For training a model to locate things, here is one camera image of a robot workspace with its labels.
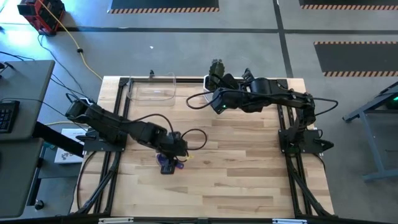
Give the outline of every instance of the yellow cable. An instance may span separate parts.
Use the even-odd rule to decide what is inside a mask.
[[[70,38],[72,38],[72,40],[74,41],[74,43],[75,43],[77,49],[80,49],[80,46],[77,44],[77,41],[75,40],[75,38],[73,38],[73,36],[71,35],[71,33],[69,33],[69,31],[67,30],[67,28],[65,28],[65,26],[62,24],[62,22],[59,21],[59,19],[57,19],[57,17],[56,17],[54,14],[52,14],[52,12],[50,11],[50,9],[48,9],[47,6],[45,6],[45,4],[44,4],[41,0],[38,0],[38,1],[39,1],[39,3],[50,13],[50,15],[51,15],[52,17],[54,17],[54,19],[62,26],[62,28],[67,32],[67,34],[70,36]],[[85,60],[85,58],[84,58],[84,56],[83,56],[83,52],[79,52],[79,53],[80,53],[80,55],[81,55],[81,59],[83,60],[83,63],[84,63],[85,66],[88,68],[88,70],[90,70],[94,75],[96,75],[100,80],[102,80],[102,77],[101,77],[100,75],[98,75],[96,72],[94,72],[94,70],[91,69],[90,66],[87,65],[86,60]]]

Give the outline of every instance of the butcher block tabletop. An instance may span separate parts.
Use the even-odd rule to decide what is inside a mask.
[[[119,79],[104,77],[98,104],[108,111],[113,111]],[[287,81],[289,88],[305,92],[303,79],[290,78]],[[140,88],[140,85],[143,90],[147,84],[134,83],[135,88]],[[190,109],[185,100],[201,92],[201,83],[177,83],[173,106],[154,106],[132,100],[128,119],[161,113],[168,117],[175,131],[204,130],[208,142],[203,149],[190,151],[192,157],[183,169],[176,169],[174,175],[162,175],[155,151],[129,137],[121,157],[111,216],[293,218],[286,161],[280,153],[277,137],[279,120],[276,105],[264,108],[262,113],[226,110],[220,115],[210,106],[202,110]],[[123,91],[120,115],[126,94],[127,88]],[[203,96],[190,101],[193,106],[205,103]],[[144,121],[170,131],[161,117]],[[184,139],[189,147],[198,147],[205,140],[199,132],[188,133]],[[104,152],[97,152],[83,172],[79,188],[81,204],[98,185],[103,158]],[[325,210],[333,213],[322,163],[311,154],[302,154],[302,159],[309,189]],[[297,188],[300,208],[305,211],[302,193]],[[108,187],[104,192],[102,208]],[[71,212],[76,210],[74,200]]]

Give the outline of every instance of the concrete floor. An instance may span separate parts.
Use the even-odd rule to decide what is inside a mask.
[[[11,54],[51,59],[37,42],[37,33],[17,15],[15,4],[8,0],[0,13],[0,50]],[[258,77],[286,77],[281,41],[277,33],[273,0],[220,0],[220,12],[193,14],[107,14],[109,0],[89,4],[64,0],[68,27],[181,28],[180,32],[72,32],[85,51],[88,64],[100,75],[148,75],[174,72],[177,76],[201,76],[213,58],[222,58],[227,71],[240,76],[246,67]],[[289,30],[394,30],[398,34],[398,11],[311,11],[299,8],[298,0],[279,0],[282,22]],[[316,126],[324,139],[335,143],[325,153],[326,176],[335,212],[340,217],[398,222],[398,179],[364,183],[361,176],[375,171],[362,124],[346,124],[341,117],[372,99],[398,78],[325,78],[322,75],[314,41],[397,40],[398,35],[303,35],[285,36],[290,64],[295,78],[304,78],[307,90],[316,97],[332,98],[339,107],[317,118]],[[64,32],[44,37],[44,45],[53,50],[59,61],[76,77],[88,96],[97,99],[101,82],[88,71],[76,53],[72,40]],[[13,60],[0,55],[0,61]],[[59,65],[56,74],[69,87],[77,86]],[[66,91],[50,83],[45,101],[66,111]],[[330,105],[317,102],[317,111]],[[43,106],[43,123],[66,120]],[[54,126],[56,130],[73,126]],[[66,200],[55,201],[41,194],[49,206],[39,213],[26,211],[23,217],[66,214],[71,202],[76,168],[67,167],[61,178],[44,182],[40,190],[59,189]]]

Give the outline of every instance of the desk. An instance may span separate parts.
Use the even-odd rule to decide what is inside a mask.
[[[1,218],[18,217],[24,211],[42,146],[43,139],[0,143]]]
[[[1,73],[0,101],[11,98],[7,100],[18,100],[20,105],[12,132],[0,134],[0,218],[18,217],[25,205],[34,203],[40,183],[36,164],[44,140],[76,155],[83,150],[81,144],[37,121],[55,62],[9,63],[13,68]]]
[[[31,60],[9,62],[0,79],[0,101],[20,101],[19,111],[11,133],[0,134],[0,141],[43,138],[47,142],[81,156],[83,146],[37,121],[55,62]]]
[[[104,77],[98,104],[106,110],[113,110],[119,78]],[[288,84],[295,91],[305,91],[303,79],[288,79]],[[185,163],[184,169],[176,170],[174,175],[161,175],[155,152],[129,139],[119,166],[111,216],[292,218],[285,157],[279,152],[276,106],[252,114],[228,110],[217,115],[210,107],[191,110],[185,99],[200,92],[201,83],[177,83],[174,106],[139,106],[132,102],[129,119],[162,113],[171,120],[174,130],[183,133],[200,128],[209,140],[203,149],[190,151],[194,158]],[[204,97],[191,102],[204,103]],[[162,118],[146,121],[168,127]],[[185,139],[189,147],[203,143],[200,133],[192,132]],[[104,153],[98,152],[83,173],[81,203],[98,185],[103,157]],[[333,213],[321,162],[313,155],[303,154],[303,164],[309,189]],[[102,205],[108,194],[105,192]],[[304,211],[299,190],[298,195]],[[74,211],[76,200],[71,209]]]

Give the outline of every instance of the black mat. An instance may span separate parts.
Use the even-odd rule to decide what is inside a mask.
[[[398,0],[299,0],[302,9],[398,10]]]
[[[397,77],[396,41],[315,42],[326,77]]]
[[[108,13],[218,12],[218,0],[112,0]]]

